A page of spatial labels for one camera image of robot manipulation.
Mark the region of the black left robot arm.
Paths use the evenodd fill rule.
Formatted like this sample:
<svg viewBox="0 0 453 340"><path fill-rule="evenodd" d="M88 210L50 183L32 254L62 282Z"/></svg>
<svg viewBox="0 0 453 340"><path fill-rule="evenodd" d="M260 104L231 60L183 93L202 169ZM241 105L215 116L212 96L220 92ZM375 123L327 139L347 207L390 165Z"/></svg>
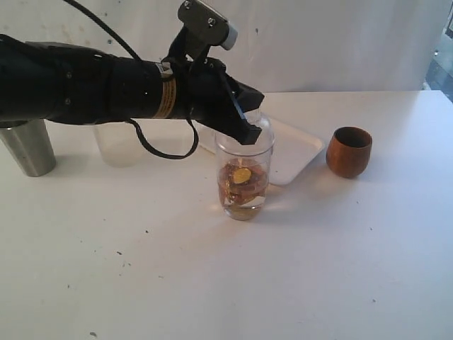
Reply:
<svg viewBox="0 0 453 340"><path fill-rule="evenodd" d="M88 47L1 36L1 121L100 125L135 119L194 120L242 145L261 132L245 114L263 94L217 59L139 62Z"/></svg>

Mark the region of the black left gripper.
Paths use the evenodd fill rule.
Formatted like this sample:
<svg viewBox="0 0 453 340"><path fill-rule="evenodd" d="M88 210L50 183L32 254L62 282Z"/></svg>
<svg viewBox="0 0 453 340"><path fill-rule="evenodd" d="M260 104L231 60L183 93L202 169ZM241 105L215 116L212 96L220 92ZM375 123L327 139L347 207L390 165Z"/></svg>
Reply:
<svg viewBox="0 0 453 340"><path fill-rule="evenodd" d="M254 145L262 129L247 121L245 113L260 108L264 94L235 80L226 65L208 56L210 46L189 30L181 30L164 58L181 87L178 95L191 119L236 140Z"/></svg>

